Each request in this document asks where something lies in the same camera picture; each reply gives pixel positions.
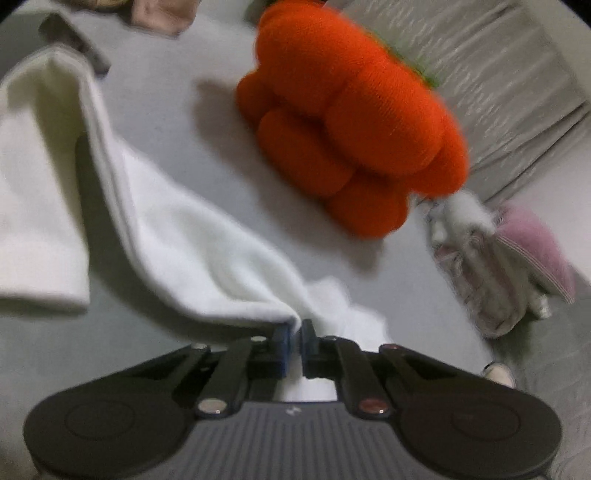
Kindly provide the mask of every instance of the beige cloth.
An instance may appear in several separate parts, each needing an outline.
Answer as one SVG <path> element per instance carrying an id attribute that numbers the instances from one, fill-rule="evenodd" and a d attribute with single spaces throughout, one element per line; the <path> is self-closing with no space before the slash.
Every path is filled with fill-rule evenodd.
<path id="1" fill-rule="evenodd" d="M 199 3 L 200 0 L 135 0 L 131 22 L 165 35 L 179 35 L 193 23 Z"/>
<path id="2" fill-rule="evenodd" d="M 482 375 L 492 382 L 504 385 L 509 388 L 515 388 L 515 377 L 511 373 L 511 369 L 502 363 L 490 364 L 484 369 Z"/>

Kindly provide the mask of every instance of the orange pumpkin plush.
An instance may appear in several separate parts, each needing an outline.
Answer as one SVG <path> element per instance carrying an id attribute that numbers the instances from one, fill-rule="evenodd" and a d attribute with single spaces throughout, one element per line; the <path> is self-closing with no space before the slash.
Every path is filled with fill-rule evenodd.
<path id="1" fill-rule="evenodd" d="M 352 233 L 383 237 L 406 221 L 410 192 L 443 196 L 466 181 L 465 142 L 437 95 L 337 12 L 276 3 L 256 56 L 239 110 L 275 168 Z"/>

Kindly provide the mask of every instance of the gray fabric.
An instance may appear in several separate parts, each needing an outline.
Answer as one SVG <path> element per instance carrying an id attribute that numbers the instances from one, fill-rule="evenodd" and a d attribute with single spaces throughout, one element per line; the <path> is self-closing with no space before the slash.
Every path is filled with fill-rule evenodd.
<path id="1" fill-rule="evenodd" d="M 39 17 L 17 20 L 11 30 L 0 25 L 0 45 L 23 36 L 34 49 L 29 36 Z M 359 241 L 265 163 L 233 100 L 233 88 L 252 67 L 252 34 L 199 15 L 176 40 L 130 30 L 114 16 L 81 12 L 72 21 L 112 63 L 101 85 L 115 130 L 174 180 L 282 249 L 305 278 L 341 279 L 356 303 L 389 318 L 397 342 L 472 372 L 491 360 L 437 271 L 420 211 L 383 242 Z M 9 64 L 0 59 L 2 67 Z M 224 345 L 246 333 L 200 325 L 159 302 L 125 259 L 88 159 L 80 159 L 79 177 L 90 308 L 65 315 L 0 302 L 2 480 L 33 476 L 22 422 L 45 396 L 191 341 Z"/>
<path id="2" fill-rule="evenodd" d="M 329 0 L 434 76 L 470 148 L 466 187 L 496 205 L 581 135 L 589 105 L 514 0 Z"/>
<path id="3" fill-rule="evenodd" d="M 518 388 L 540 397 L 560 417 L 563 442 L 550 469 L 554 480 L 587 480 L 591 472 L 591 286 L 577 276 L 577 301 L 551 304 L 548 320 L 521 321 L 492 342 Z"/>

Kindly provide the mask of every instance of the ribbed gray plate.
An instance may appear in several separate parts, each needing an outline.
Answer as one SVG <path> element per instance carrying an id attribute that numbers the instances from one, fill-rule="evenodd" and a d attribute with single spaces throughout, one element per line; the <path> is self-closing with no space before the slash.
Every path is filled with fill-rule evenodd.
<path id="1" fill-rule="evenodd" d="M 342 403 L 246 403 L 197 424 L 183 447 L 133 480 L 442 480 L 381 421 Z"/>

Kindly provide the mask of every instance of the gray blanket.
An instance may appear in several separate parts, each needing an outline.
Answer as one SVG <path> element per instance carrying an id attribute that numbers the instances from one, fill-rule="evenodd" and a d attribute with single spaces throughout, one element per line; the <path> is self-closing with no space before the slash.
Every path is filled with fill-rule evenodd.
<path id="1" fill-rule="evenodd" d="M 491 342 L 498 359 L 513 370 L 518 387 L 557 412 L 563 442 L 550 469 L 554 480 L 591 475 L 591 286 L 577 276 L 577 301 L 554 300 L 548 320 L 522 320 Z"/>

